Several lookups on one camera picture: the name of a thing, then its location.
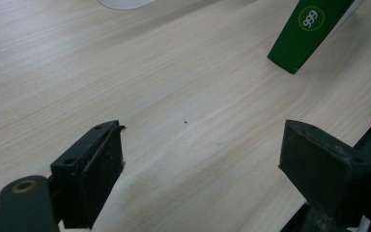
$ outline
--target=wood grain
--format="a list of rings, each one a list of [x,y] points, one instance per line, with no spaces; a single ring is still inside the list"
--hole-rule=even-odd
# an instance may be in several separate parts
[[[126,169],[94,231],[278,231],[303,198],[286,119],[371,126],[371,0],[296,75],[267,54],[297,1],[0,1],[0,189],[118,119]]]

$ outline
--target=printed number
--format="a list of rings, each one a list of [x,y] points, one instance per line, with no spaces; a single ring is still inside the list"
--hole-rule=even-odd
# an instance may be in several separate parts
[[[318,13],[316,13],[315,11],[310,11],[309,15],[305,18],[302,24],[304,26],[307,26],[308,28],[311,28],[312,23],[315,22],[316,18],[318,18]]]

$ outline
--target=green object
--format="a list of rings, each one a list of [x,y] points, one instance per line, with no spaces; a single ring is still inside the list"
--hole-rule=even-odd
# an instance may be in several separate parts
[[[295,74],[354,0],[300,0],[268,58]]]

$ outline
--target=wooden table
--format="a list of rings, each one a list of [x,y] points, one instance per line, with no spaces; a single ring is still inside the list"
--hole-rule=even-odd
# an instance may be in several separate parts
[[[371,126],[371,0],[296,75],[267,59],[297,1],[0,1],[0,189],[118,119],[126,169],[94,231],[278,231],[304,199],[286,119]]]

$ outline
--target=white object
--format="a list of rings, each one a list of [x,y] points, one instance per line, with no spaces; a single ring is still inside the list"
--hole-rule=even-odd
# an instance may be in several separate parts
[[[369,226],[370,226],[370,219],[367,218],[366,216],[363,216],[358,228],[347,228],[347,229],[352,232],[367,232],[369,230]]]
[[[130,10],[139,8],[156,0],[98,0],[105,7],[116,10]]]

